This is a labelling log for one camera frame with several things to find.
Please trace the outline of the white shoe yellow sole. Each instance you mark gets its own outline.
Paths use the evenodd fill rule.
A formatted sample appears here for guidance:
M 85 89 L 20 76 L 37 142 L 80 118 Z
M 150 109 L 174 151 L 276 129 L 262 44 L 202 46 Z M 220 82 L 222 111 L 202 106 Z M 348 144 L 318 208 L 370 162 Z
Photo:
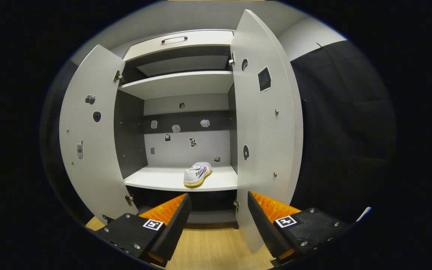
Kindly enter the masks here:
M 183 184 L 191 188 L 200 186 L 211 173 L 212 166 L 209 162 L 197 162 L 192 167 L 185 169 Z

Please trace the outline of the white cabinet drawer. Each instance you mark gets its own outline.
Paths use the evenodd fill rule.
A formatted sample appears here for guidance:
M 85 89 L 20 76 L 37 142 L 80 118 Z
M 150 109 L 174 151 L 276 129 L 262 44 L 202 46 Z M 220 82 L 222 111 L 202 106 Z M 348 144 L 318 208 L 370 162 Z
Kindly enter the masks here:
M 188 39 L 181 42 L 161 43 L 163 39 L 173 36 L 187 36 Z M 123 60 L 128 62 L 150 54 L 171 51 L 178 48 L 229 46 L 233 42 L 233 36 L 233 32 L 229 30 L 196 30 L 158 36 L 132 45 L 128 49 Z

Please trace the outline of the white cabinet door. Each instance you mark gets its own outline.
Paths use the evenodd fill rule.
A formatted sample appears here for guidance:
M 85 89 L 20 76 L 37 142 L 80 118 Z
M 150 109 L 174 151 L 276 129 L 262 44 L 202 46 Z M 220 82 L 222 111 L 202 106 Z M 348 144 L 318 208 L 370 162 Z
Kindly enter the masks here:
M 289 204 L 302 162 L 303 118 L 290 60 L 269 27 L 244 10 L 230 45 L 238 137 L 237 222 L 250 252 L 263 240 L 248 209 L 254 191 Z
M 115 75 L 125 62 L 101 45 L 83 59 L 65 92 L 59 119 L 62 160 L 74 190 L 101 222 L 137 214 L 125 199 L 114 137 L 118 90 Z

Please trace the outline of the white cabinet shelf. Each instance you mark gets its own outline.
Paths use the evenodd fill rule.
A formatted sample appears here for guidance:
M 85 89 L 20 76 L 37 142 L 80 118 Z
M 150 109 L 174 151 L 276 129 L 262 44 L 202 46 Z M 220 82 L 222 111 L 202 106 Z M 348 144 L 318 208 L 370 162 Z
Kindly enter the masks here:
M 225 94 L 234 83 L 231 71 L 178 72 L 124 84 L 119 90 L 143 100 Z
M 212 167 L 212 173 L 197 187 L 183 184 L 185 168 L 164 168 L 146 166 L 124 179 L 130 187 L 178 192 L 228 191 L 238 188 L 238 176 L 233 167 Z

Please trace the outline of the white shoe cabinet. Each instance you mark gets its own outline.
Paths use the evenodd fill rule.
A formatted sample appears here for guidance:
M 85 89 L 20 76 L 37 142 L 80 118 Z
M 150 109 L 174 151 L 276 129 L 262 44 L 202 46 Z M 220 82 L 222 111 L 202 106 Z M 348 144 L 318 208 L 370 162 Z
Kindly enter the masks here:
M 244 10 L 239 13 L 238 24 L 243 12 Z M 235 34 L 237 27 L 235 30 L 223 30 Z M 118 90 L 114 111 L 115 150 L 124 180 L 146 166 L 182 167 L 185 170 L 201 161 L 209 162 L 211 167 L 231 166 L 237 173 L 238 137 L 234 83 L 225 94 L 190 94 L 149 100 L 139 99 L 119 90 L 124 84 L 178 72 L 233 72 L 234 59 L 230 45 L 178 48 L 130 61 L 123 58 L 131 46 L 123 55 L 111 51 L 125 63 L 124 69 L 115 74 Z M 86 52 L 85 57 L 95 46 Z M 130 186 L 126 188 L 127 203 L 137 209 L 148 207 L 150 202 L 158 204 L 163 195 L 185 193 Z M 188 193 L 193 200 L 192 222 L 237 222 L 237 189 Z

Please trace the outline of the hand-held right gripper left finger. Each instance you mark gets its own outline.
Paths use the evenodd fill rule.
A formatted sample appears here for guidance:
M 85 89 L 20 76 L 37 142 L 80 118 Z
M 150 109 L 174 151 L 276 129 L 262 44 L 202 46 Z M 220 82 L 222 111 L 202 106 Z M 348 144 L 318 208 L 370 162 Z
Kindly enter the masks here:
M 146 263 L 166 267 L 192 210 L 184 193 L 142 214 L 125 213 L 96 231 L 104 242 Z

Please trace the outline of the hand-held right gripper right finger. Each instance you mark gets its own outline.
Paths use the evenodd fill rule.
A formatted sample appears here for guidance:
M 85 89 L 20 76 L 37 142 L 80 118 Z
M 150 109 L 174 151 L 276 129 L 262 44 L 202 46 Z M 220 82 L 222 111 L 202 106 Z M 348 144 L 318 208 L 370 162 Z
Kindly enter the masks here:
M 247 207 L 275 262 L 298 262 L 328 247 L 351 225 L 315 207 L 299 210 L 254 191 L 247 192 Z

